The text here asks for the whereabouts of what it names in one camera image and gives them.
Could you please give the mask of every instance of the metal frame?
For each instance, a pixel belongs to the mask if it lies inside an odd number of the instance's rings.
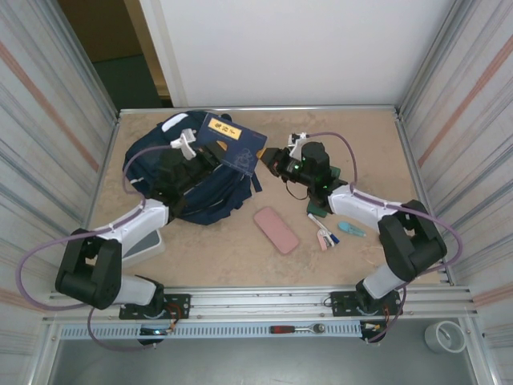
[[[268,110],[316,110],[316,109],[353,109],[373,108],[390,110],[395,118],[398,134],[403,151],[414,182],[419,199],[429,208],[429,200],[422,185],[413,153],[408,144],[406,132],[398,118],[396,109],[392,106],[296,106],[296,107],[206,107],[210,111],[268,111]],[[151,110],[122,110],[123,115],[134,113],[162,113],[183,111],[187,108],[163,108]],[[100,177],[103,182],[104,171]],[[354,290],[353,286],[306,286],[306,287],[254,287],[254,288],[200,288],[175,287],[167,288],[167,293],[186,293],[192,295],[190,318],[183,320],[182,325],[196,327],[229,326],[237,322],[246,324],[264,324],[263,322],[331,322],[340,321],[334,318],[331,309],[322,305],[332,291]],[[471,293],[465,286],[452,286],[449,283],[438,285],[411,285],[408,290],[408,300],[401,319],[416,318],[457,318],[464,329],[467,329],[468,351],[471,365],[474,368],[478,384],[492,384],[494,378],[487,361],[486,348],[479,343],[478,329],[475,318],[477,312],[472,301]],[[52,305],[69,304],[69,299],[59,293],[52,293],[48,302]],[[69,310],[63,313],[47,314],[43,319],[41,351],[37,366],[34,369],[31,383],[46,383],[50,377],[51,368],[63,330],[69,327],[83,328],[87,321],[88,308]],[[119,328],[120,326],[140,327],[141,321],[121,321],[118,319],[119,307],[112,306],[103,311],[96,311],[93,324],[103,329]],[[346,321],[365,320],[366,317],[343,318]],[[162,324],[162,321],[147,320],[144,324]]]

